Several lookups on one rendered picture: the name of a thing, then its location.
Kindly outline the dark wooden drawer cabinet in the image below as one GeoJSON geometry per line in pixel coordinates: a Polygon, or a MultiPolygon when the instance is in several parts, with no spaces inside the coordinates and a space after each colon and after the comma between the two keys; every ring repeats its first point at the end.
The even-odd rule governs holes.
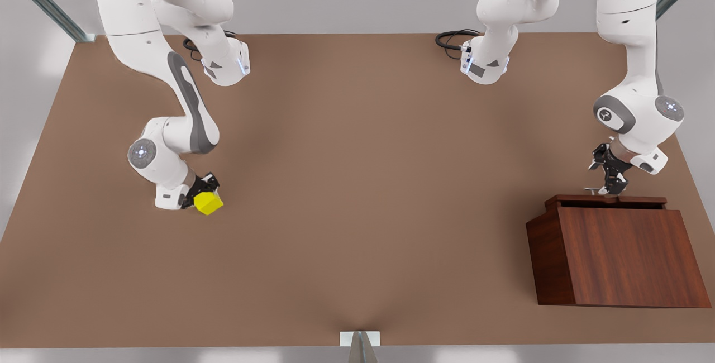
{"type": "Polygon", "coordinates": [[[541,305],[712,306],[679,211],[558,206],[526,228],[541,305]]]}

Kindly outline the wooden drawer with metal handle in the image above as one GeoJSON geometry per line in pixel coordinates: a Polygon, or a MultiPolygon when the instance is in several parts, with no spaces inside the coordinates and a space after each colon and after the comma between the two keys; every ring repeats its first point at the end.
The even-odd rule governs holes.
{"type": "Polygon", "coordinates": [[[666,209],[665,197],[622,195],[565,195],[559,194],[544,202],[547,210],[564,208],[620,208],[620,209],[666,209]]]}

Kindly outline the yellow cube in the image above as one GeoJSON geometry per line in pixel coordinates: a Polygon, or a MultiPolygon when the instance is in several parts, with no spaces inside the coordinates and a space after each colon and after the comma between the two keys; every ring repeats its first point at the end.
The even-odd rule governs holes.
{"type": "Polygon", "coordinates": [[[193,197],[193,205],[200,213],[210,215],[224,206],[218,192],[201,192],[193,197]]]}

